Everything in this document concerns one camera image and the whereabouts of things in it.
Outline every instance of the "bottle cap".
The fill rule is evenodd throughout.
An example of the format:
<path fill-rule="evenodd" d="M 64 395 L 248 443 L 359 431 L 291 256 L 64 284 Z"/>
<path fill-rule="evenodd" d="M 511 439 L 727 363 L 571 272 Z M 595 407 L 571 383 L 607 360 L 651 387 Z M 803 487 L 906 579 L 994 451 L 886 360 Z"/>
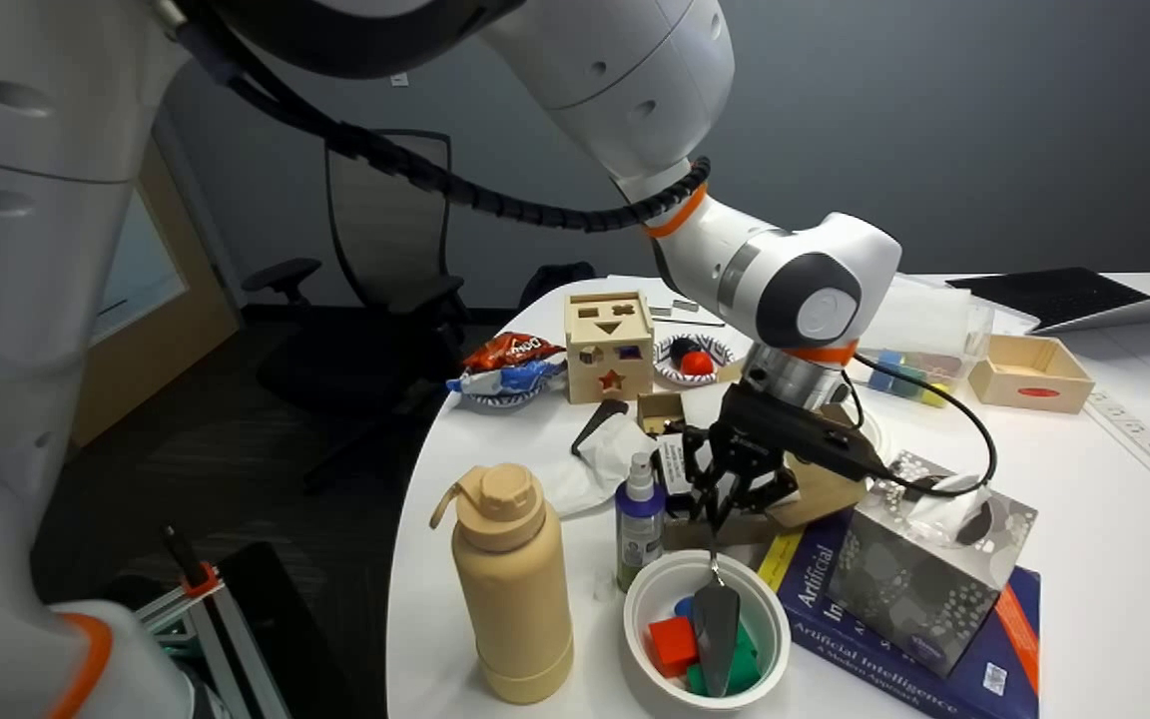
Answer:
<path fill-rule="evenodd" d="M 467 471 L 459 483 L 447 487 L 443 503 L 431 515 L 431 527 L 443 519 L 443 507 L 451 499 L 463 539 L 491 555 L 531 543 L 547 519 L 539 483 L 519 463 Z"/>

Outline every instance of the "green object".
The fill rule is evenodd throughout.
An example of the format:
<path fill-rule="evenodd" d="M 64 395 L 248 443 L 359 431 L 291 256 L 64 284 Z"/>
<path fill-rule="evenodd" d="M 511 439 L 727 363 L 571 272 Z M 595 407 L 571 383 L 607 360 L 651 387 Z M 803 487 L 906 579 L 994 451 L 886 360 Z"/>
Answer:
<path fill-rule="evenodd" d="M 739 639 L 735 639 L 735 655 L 731 655 L 731 691 L 727 695 L 739 695 L 739 691 L 755 687 L 759 679 L 763 679 L 763 651 L 751 639 L 747 623 L 739 619 Z M 707 695 L 699 663 L 687 667 L 687 691 L 691 695 Z"/>

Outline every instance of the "beige bottle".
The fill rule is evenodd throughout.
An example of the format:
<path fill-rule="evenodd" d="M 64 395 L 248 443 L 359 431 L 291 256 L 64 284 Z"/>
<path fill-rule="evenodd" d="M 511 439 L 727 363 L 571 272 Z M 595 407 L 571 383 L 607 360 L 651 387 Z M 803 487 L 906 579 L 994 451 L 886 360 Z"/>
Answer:
<path fill-rule="evenodd" d="M 575 659 L 559 515 L 519 463 L 475 467 L 431 515 L 455 499 L 451 555 L 479 647 L 479 675 L 507 703 L 539 703 Z"/>

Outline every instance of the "blue packaging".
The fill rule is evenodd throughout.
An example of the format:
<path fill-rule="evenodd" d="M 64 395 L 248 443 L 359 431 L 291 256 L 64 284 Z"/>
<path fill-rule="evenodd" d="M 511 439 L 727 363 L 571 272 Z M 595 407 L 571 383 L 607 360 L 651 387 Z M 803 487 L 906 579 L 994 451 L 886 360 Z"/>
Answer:
<path fill-rule="evenodd" d="M 847 539 L 847 515 L 811 523 L 799 535 L 779 599 L 791 623 L 791 639 L 843 671 L 874 683 L 878 691 L 926 711 L 926 715 L 966 715 L 966 719 L 1038 719 L 1038 687 L 1030 687 L 1014 615 L 1006 623 L 998 611 L 986 615 L 950 675 L 934 675 L 902 655 L 894 643 L 847 615 L 843 603 L 827 595 L 827 579 L 839 563 Z M 1042 579 L 1026 567 L 1010 575 L 1018 635 L 1038 639 L 1038 599 Z"/>

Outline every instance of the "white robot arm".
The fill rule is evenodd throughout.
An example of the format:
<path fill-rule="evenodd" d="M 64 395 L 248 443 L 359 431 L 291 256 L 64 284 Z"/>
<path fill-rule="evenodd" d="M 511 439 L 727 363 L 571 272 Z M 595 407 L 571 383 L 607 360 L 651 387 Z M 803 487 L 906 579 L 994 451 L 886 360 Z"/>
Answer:
<path fill-rule="evenodd" d="M 128 611 L 60 615 L 28 587 L 136 156 L 184 60 L 168 32 L 188 28 L 188 4 L 335 76 L 403 72 L 483 32 L 627 200 L 691 172 L 735 76 L 715 0 L 0 0 L 0 715 L 200 703 Z M 651 212 L 647 236 L 679 292 L 759 340 L 747 383 L 775 407 L 819 395 L 819 371 L 866 328 L 898 264 L 898 244 L 859 220 L 779 232 L 703 188 Z"/>

